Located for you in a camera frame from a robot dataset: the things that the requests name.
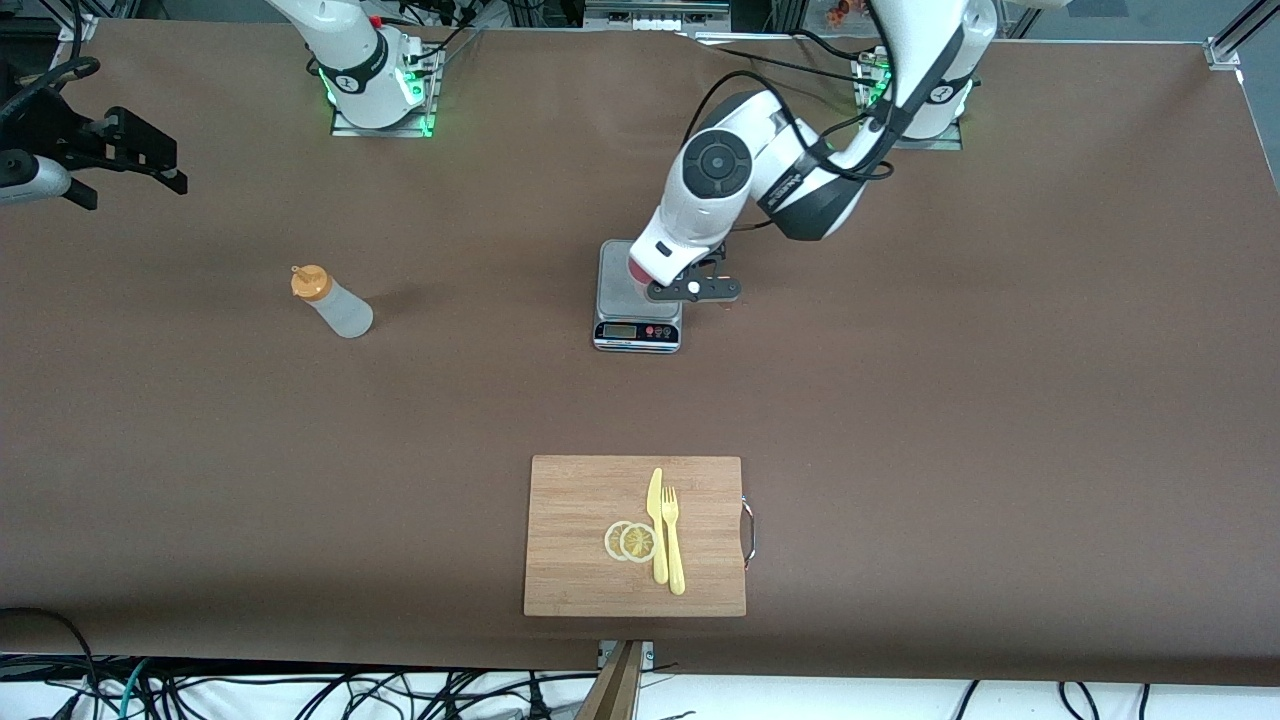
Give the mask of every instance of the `plastic bottle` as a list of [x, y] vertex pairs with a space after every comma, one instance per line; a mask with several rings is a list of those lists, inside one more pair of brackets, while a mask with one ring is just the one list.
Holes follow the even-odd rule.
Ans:
[[365, 334], [374, 324], [374, 309], [338, 284], [320, 265], [293, 266], [293, 295], [315, 307], [333, 332], [352, 338]]

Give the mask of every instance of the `digital scale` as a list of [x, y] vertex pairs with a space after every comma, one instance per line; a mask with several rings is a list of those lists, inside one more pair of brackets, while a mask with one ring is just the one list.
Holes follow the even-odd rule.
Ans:
[[680, 350], [684, 302], [653, 302], [627, 270], [631, 241], [600, 246], [595, 286], [596, 350], [609, 352], [675, 352]]

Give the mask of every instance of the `plastic knife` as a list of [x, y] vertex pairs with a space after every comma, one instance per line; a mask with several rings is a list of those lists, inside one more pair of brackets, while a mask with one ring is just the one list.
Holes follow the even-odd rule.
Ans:
[[664, 585], [667, 584], [667, 543], [662, 542], [662, 468], [653, 469], [645, 511], [653, 520], [654, 544], [657, 546], [653, 548], [653, 579], [659, 585]]

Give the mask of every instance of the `cutting board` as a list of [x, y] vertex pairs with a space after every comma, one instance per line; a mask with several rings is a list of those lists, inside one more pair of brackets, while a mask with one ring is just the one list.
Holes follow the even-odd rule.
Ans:
[[[653, 525], [649, 478], [680, 500], [685, 594], [653, 582], [652, 562], [609, 557], [604, 533], [618, 520]], [[525, 615], [567, 618], [740, 618], [742, 461], [739, 457], [539, 455], [529, 488]]]

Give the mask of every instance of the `metal handle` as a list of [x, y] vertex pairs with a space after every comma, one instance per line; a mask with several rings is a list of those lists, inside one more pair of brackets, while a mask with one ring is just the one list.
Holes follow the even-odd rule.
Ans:
[[751, 559], [755, 557], [755, 512], [751, 512], [751, 506], [746, 503], [746, 496], [742, 496], [742, 512], [746, 514], [746, 519], [751, 528], [751, 550], [742, 557], [742, 570], [751, 566]]

